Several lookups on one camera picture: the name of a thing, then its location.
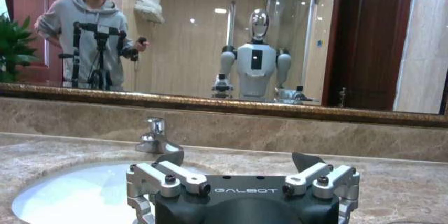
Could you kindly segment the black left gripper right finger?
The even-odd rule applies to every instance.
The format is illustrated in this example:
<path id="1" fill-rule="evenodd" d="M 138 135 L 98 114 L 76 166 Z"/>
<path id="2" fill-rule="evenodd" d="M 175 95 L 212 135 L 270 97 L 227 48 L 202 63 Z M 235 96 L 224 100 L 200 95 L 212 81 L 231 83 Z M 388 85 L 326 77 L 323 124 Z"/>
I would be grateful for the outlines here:
<path id="1" fill-rule="evenodd" d="M 291 153 L 298 173 L 284 179 L 283 194 L 291 198 L 311 191 L 320 200 L 339 198 L 338 223 L 350 223 L 351 213 L 359 207 L 360 173 L 352 166 L 335 167 L 314 155 Z"/>

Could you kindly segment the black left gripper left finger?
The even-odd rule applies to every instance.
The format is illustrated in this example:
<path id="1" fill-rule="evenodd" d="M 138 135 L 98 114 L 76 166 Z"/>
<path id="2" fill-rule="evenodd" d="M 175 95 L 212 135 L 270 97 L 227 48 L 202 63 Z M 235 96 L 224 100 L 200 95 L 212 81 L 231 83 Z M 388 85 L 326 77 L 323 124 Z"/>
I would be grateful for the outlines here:
<path id="1" fill-rule="evenodd" d="M 211 184 L 206 175 L 196 174 L 182 167 L 184 151 L 164 153 L 154 163 L 138 163 L 127 171 L 127 199 L 135 209 L 136 223 L 155 223 L 151 212 L 155 200 L 146 195 L 160 194 L 164 198 L 180 196 L 183 190 L 206 198 L 211 193 Z"/>

